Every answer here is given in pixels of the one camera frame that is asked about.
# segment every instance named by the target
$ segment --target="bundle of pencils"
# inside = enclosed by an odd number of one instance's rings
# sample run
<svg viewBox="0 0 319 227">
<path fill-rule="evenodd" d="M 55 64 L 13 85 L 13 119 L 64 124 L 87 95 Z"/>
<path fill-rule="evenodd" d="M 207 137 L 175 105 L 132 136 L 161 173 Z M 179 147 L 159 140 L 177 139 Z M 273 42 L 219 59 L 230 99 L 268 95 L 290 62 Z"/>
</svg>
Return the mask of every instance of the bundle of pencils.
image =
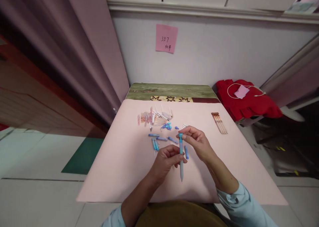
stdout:
<svg viewBox="0 0 319 227">
<path fill-rule="evenodd" d="M 228 134 L 224 124 L 223 124 L 223 121 L 222 119 L 220 118 L 220 115 L 219 113 L 212 113 L 212 116 L 216 122 L 216 125 L 220 131 L 221 134 Z"/>
</svg>

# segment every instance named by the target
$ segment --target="white wall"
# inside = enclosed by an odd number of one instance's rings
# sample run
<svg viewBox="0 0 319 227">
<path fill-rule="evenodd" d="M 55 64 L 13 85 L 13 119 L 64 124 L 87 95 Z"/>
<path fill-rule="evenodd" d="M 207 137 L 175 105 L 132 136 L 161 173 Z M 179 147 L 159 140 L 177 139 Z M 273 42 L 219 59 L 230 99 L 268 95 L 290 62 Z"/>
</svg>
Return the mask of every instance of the white wall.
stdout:
<svg viewBox="0 0 319 227">
<path fill-rule="evenodd" d="M 130 84 L 261 86 L 318 27 L 160 14 L 111 13 Z M 156 24 L 178 27 L 174 54 L 155 51 Z"/>
</svg>

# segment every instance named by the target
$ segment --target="white string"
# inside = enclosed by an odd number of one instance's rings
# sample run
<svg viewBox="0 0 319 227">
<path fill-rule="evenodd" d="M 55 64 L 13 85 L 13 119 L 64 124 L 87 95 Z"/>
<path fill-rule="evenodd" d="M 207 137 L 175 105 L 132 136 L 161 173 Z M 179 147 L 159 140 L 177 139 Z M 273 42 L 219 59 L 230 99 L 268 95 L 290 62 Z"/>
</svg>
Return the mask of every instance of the white string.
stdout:
<svg viewBox="0 0 319 227">
<path fill-rule="evenodd" d="M 257 88 L 259 91 L 261 91 L 262 92 L 262 94 L 261 95 L 254 95 L 254 97 L 259 97 L 259 96 L 262 96 L 262 95 L 264 95 L 264 94 L 266 94 L 266 92 L 263 92 L 260 88 L 258 88 L 258 87 L 256 87 L 256 86 L 245 86 L 245 85 L 243 85 L 244 87 L 247 87 L 247 88 L 251 88 L 251 87 L 254 87 L 254 88 Z"/>
</svg>

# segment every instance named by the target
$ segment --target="floor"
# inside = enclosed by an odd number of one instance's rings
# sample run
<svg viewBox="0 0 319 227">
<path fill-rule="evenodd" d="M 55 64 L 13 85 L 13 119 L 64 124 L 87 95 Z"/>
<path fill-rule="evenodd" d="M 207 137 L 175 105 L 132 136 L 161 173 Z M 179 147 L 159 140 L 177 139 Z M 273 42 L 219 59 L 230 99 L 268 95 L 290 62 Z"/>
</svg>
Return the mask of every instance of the floor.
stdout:
<svg viewBox="0 0 319 227">
<path fill-rule="evenodd" d="M 289 203 L 265 205 L 264 210 L 278 226 L 318 227 L 319 180 L 277 177 L 271 151 L 257 145 L 252 128 L 239 128 Z M 0 132 L 1 226 L 101 225 L 119 203 L 76 202 L 86 176 L 61 173 L 83 140 L 25 129 Z M 276 166 L 300 169 L 283 160 L 276 158 Z M 220 204 L 217 207 L 227 215 Z"/>
</svg>

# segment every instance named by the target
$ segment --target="curtain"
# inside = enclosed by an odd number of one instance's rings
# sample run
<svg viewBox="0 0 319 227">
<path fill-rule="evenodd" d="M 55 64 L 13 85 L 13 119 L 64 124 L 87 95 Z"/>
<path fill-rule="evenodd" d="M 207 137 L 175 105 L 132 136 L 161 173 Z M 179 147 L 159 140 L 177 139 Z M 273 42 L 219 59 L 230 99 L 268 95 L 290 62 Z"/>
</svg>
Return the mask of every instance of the curtain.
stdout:
<svg viewBox="0 0 319 227">
<path fill-rule="evenodd" d="M 0 12 L 111 124 L 129 82 L 106 0 L 0 0 Z"/>
<path fill-rule="evenodd" d="M 268 95 L 278 107 L 303 97 L 319 87 L 319 57 L 312 60 L 300 71 L 286 79 Z"/>
</svg>

